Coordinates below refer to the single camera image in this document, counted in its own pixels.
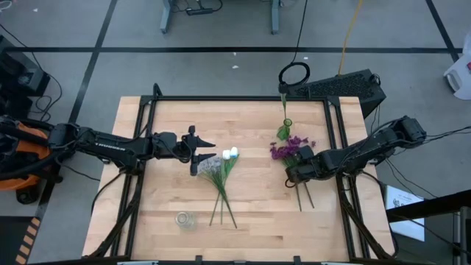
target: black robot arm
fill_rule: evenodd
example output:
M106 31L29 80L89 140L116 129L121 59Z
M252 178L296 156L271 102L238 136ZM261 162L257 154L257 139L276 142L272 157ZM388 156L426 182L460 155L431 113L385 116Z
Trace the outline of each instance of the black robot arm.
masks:
M67 149L84 152L100 160L113 162L128 174L138 174L146 160L174 158L182 163L191 162L191 175L196 175L199 162L216 154L196 155L197 147L215 145L201 140L194 133L195 126L190 126L188 134L182 136L181 141L172 132L128 139L76 124L58 124L51 130L48 143L53 152Z
M416 119L404 116L383 124L369 137L347 148L314 155L309 146L304 146L295 155L298 164L287 168L286 174L292 183L327 180L336 173L352 174L364 168L369 160L376 159L380 163L392 155L396 147L414 148L426 137L427 133Z

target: white flower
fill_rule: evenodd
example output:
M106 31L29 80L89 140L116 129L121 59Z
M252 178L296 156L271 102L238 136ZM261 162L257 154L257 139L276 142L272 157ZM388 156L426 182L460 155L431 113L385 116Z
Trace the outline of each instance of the white flower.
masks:
M237 158L237 156L238 156L237 147L233 147L233 148L230 150L230 157L231 157L231 158Z
M224 160L229 160L230 159L230 151L229 150L222 151L222 159L224 159Z

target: wooden tabletop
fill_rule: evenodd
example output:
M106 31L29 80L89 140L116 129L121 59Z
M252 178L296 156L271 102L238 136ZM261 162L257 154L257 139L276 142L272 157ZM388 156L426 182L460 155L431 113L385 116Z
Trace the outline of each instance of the wooden tabletop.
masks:
M132 137L138 103L139 97L121 98L113 134ZM341 111L349 144L365 138L358 99L341 98ZM321 102L289 102L287 113L294 122L291 134L316 141L315 153L330 148ZM336 142L340 143L333 108L331 113ZM293 261L293 256L299 255L303 261L348 261L335 178L308 183L314 209L305 189L300 188L300 212L295 189L284 186L283 165L271 159L269 144L276 140L282 121L280 102L158 102L153 132L173 132L180 137L194 124L197 135L217 145L198 149L199 153L221 154L223 149L238 147L240 158L226 183L238 229L227 208L223 224L218 209L209 226L217 191L201 177L191 177L189 164L153 159L146 166L132 259L193 261L195 255L202 255L206 261ZM376 175L373 166L365 171ZM105 166L100 188L116 174L115 166ZM124 177L105 189L96 201L84 255L93 252L115 224L123 183ZM357 188L365 225L392 254L394 247L378 184L358 176ZM175 223L180 211L195 214L195 230L182 230ZM127 231L124 228L121 238L126 238ZM356 255L361 257L353 223L352 232ZM121 240L120 253L124 252L124 242Z

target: gray floor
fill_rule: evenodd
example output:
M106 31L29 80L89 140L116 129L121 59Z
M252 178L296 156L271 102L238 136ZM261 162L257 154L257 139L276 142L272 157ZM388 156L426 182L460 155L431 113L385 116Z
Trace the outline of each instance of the gray floor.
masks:
M158 30L161 1L118 0L103 46L295 46L303 1L285 0L280 11L280 34L270 35L270 4L255 0L223 0L212 15L173 14L167 35ZM217 1L206 0L216 7ZM357 1L309 0L301 46L340 47ZM455 47L462 47L471 29L467 0L434 0ZM110 0L21 0L0 14L0 24L28 46L95 46ZM365 0L349 46L379 48L446 48L423 0ZM277 74L292 53L101 53L85 95L78 124L110 132L121 96L149 94L154 82L170 95L275 95ZM81 86L89 53L37 53L47 72L64 89L52 109L51 122L67 122ZM336 74L340 54L298 54L311 67L311 80ZM417 118L436 134L471 124L471 103L456 99L442 79L453 63L448 54L347 54L344 73L364 68L380 75L387 99L381 121L403 115ZM57 96L51 82L46 94ZM372 122L366 120L367 126ZM441 196L469 189L470 136L456 135L404 152L392 161L410 180ZM76 155L69 165L95 177L102 165L95 158ZM387 165L380 179L404 189ZM79 258L90 221L91 200L98 183L64 169L56 185L33 248L30 262ZM429 194L410 183L418 195ZM20 206L13 193L0 193L3 216L33 215L37 205ZM426 219L426 225L451 240L451 216ZM451 264L450 248L426 233L419 243L398 236L400 256L415 261Z

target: orange object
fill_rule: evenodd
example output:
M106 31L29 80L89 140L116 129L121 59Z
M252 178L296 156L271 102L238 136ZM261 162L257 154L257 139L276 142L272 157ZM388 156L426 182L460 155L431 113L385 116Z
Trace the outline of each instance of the orange object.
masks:
M31 133L36 136L40 136L42 138L47 138L47 135L44 132L41 132L38 129L33 129L30 127L27 127L20 123L18 125L18 129ZM16 148L16 152L32 152L35 154L38 154L39 159L44 159L46 156L50 154L50 150L41 145L37 144L32 144L27 141L19 141L18 146ZM12 180L2 180L0 181L0 191L7 191L7 190L18 190L20 188L27 188L30 186L37 185L39 183L39 177L33 175L33 174L28 174L27 179L12 179Z

